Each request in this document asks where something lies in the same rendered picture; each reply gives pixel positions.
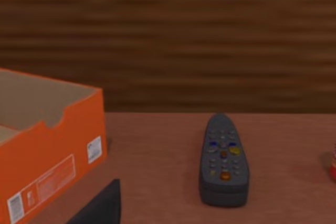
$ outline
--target red object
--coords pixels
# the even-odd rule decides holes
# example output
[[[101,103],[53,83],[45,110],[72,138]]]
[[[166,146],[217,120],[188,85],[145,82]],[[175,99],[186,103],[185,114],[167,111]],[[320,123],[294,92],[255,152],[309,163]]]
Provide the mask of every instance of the red object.
[[[334,146],[334,152],[332,155],[331,165],[329,168],[330,176],[336,181],[336,144]]]

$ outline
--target gray button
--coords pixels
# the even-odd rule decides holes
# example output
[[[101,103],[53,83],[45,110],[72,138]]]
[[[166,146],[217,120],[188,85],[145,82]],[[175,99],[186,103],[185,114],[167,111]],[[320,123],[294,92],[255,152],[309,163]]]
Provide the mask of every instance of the gray button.
[[[216,147],[216,146],[209,147],[209,149],[207,151],[208,151],[208,153],[215,153],[215,152],[218,151],[218,147]]]

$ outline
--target cardboard box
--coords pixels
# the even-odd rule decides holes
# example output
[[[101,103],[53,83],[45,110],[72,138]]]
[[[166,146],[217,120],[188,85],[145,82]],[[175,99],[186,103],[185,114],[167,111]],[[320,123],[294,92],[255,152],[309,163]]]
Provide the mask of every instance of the cardboard box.
[[[101,89],[0,69],[0,224],[27,222],[106,156]]]

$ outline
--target brown tabletop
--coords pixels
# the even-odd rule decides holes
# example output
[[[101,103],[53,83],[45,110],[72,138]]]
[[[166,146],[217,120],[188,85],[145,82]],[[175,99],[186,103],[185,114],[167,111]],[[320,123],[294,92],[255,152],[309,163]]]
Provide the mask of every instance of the brown tabletop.
[[[121,179],[122,224],[335,223],[336,183],[326,165],[336,115],[229,116],[250,166],[245,207],[200,201],[198,166],[210,114],[108,113],[108,160],[30,223],[65,223],[114,178]]]

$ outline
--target black object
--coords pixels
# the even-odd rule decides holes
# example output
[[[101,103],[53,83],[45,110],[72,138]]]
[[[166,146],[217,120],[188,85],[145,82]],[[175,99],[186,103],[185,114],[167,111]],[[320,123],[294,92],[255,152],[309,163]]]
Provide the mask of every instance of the black object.
[[[120,224],[120,180],[113,180],[67,224]]]
[[[199,171],[203,203],[217,207],[246,203],[249,167],[237,129],[224,114],[213,115],[207,124]]]

